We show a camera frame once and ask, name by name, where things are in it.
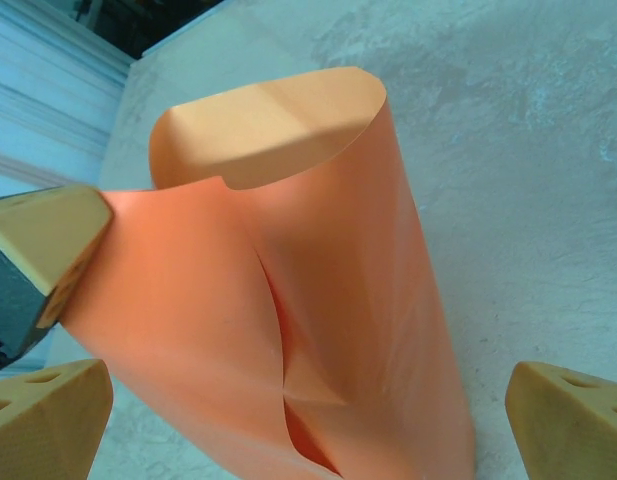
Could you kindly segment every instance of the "curled orange sheet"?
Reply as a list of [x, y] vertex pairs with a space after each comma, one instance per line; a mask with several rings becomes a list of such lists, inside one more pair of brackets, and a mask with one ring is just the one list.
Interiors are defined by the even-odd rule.
[[474, 477], [474, 434], [381, 82], [337, 68], [169, 110], [160, 190], [63, 325], [249, 479]]

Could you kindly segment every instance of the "orange paper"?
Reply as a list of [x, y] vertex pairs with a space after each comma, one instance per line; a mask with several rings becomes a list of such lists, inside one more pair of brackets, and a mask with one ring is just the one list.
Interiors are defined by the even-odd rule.
[[474, 477], [473, 427], [386, 92], [354, 68], [175, 107], [162, 190], [116, 218], [63, 325], [249, 479]]

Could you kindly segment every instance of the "rolled paper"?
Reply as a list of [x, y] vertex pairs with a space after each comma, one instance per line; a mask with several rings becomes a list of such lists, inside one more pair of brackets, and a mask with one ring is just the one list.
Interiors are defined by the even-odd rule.
[[356, 68], [169, 110], [157, 191], [63, 325], [246, 480], [474, 478], [474, 431], [381, 82]]

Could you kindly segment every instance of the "gray marble surface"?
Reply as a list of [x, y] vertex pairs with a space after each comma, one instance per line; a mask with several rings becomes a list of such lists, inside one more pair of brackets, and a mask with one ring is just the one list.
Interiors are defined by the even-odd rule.
[[[503, 405], [514, 364], [617, 381], [617, 0], [234, 0], [133, 67], [101, 185], [150, 186], [169, 106], [334, 65], [388, 87], [478, 478], [526, 478]], [[224, 478], [207, 465], [117, 386], [94, 480]]]

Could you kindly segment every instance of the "white surface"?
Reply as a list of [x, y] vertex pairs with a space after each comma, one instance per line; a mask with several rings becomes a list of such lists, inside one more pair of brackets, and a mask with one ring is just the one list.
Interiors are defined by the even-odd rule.
[[[150, 186], [148, 135], [169, 106], [342, 64], [389, 90], [478, 478], [526, 478], [503, 404], [514, 364], [617, 381], [617, 0], [231, 2], [134, 66], [101, 183]], [[92, 478], [199, 478], [203, 456], [117, 392]]]
[[0, 0], [0, 173], [95, 183], [129, 65], [45, 2]]

